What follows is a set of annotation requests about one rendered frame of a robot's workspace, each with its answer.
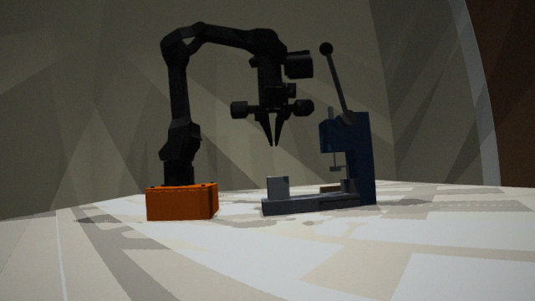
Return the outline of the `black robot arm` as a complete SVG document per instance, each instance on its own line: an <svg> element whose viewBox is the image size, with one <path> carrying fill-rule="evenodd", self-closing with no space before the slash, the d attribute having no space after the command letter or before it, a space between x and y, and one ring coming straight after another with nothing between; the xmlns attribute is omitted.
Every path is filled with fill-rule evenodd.
<svg viewBox="0 0 535 301"><path fill-rule="evenodd" d="M195 37L188 45L182 40ZM191 120L186 66L190 56L206 42L244 48L254 56L249 59L251 67L257 67L257 80L274 75L289 79L313 77L313 60L309 50L289 52L270 28L240 30L218 25L195 23L189 27L177 28L160 41L162 57L168 67L172 122L168 129L168 141L159 150L164 161L164 187L193 186L195 174L193 159L201 146L201 128ZM265 82L262 90L262 105L279 102L288 105L288 98L295 99L296 83L280 83L272 87Z"/></svg>

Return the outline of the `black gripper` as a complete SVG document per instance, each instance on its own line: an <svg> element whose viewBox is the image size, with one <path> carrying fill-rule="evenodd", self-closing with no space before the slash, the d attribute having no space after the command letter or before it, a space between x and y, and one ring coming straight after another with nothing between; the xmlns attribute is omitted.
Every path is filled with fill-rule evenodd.
<svg viewBox="0 0 535 301"><path fill-rule="evenodd" d="M314 112L314 103L311 99L296 99L294 105L285 105L279 102L270 102L262 105L262 90L265 82L271 82L272 87L280 87L283 79L274 75L261 77L257 81L259 105L247 106L247 101L233 101L231 103L231 115L233 119L245 119L248 114L254 114L255 121L259 121L266 133L270 146L273 146L268 113L277 113L275 121L275 146L278 146L283 123L291 116L291 112L296 116L310 116Z"/></svg>

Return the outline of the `blue arbor press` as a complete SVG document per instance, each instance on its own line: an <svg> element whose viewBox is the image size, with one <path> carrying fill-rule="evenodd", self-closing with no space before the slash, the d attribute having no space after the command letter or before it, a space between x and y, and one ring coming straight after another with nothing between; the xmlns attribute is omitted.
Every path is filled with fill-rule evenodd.
<svg viewBox="0 0 535 301"><path fill-rule="evenodd" d="M318 125L320 153L333 153L334 166L330 171L346 167L347 178L340 179L341 191L290 196L290 199L269 201L262 197L263 216L362 207L377 204L375 165L371 142L369 112L347 109L339 77L334 67L331 43L323 42L319 52L326 56L336 85L343 113L334 118L334 108L328 106L328 119ZM345 153L344 166L336 166L335 152Z"/></svg>

